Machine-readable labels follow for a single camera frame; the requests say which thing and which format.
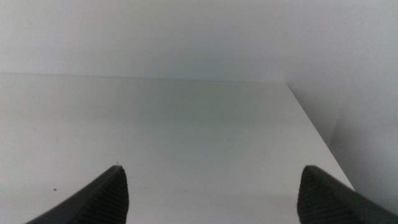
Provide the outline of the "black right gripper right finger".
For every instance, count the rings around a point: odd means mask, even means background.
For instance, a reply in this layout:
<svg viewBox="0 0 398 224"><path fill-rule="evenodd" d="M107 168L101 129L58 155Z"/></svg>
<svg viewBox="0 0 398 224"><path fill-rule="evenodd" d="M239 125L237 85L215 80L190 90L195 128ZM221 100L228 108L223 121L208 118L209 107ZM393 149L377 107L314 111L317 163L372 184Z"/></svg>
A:
<svg viewBox="0 0 398 224"><path fill-rule="evenodd" d="M317 166L305 166L297 200L300 223L397 224L397 215Z"/></svg>

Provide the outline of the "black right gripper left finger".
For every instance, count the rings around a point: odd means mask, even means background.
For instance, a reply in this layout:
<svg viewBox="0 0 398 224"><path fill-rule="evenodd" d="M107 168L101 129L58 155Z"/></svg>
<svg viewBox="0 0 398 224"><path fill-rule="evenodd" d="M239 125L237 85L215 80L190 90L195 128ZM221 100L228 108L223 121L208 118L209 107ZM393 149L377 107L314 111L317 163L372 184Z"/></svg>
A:
<svg viewBox="0 0 398 224"><path fill-rule="evenodd" d="M125 170L112 166L95 180L28 224L125 224L129 193Z"/></svg>

